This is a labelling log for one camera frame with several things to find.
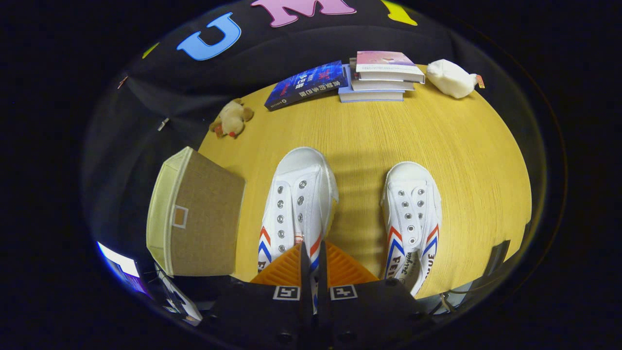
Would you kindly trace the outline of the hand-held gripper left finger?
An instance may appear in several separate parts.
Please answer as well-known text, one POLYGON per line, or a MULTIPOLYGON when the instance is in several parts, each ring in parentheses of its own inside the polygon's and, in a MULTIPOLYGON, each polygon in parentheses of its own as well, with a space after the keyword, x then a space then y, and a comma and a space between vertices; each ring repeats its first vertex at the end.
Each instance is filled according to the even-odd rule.
POLYGON ((216 282, 216 298, 204 312, 202 331, 222 347, 298 347, 312 324, 311 284, 305 244, 297 253, 296 284, 246 283, 233 277, 216 282))

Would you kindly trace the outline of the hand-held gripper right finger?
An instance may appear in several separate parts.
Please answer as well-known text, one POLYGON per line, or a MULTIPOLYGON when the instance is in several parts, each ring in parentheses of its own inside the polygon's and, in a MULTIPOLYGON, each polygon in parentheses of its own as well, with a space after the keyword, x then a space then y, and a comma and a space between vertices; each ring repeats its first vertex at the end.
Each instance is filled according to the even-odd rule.
POLYGON ((409 347, 433 328, 397 279, 378 279, 337 246, 320 253, 317 336, 326 347, 409 347))

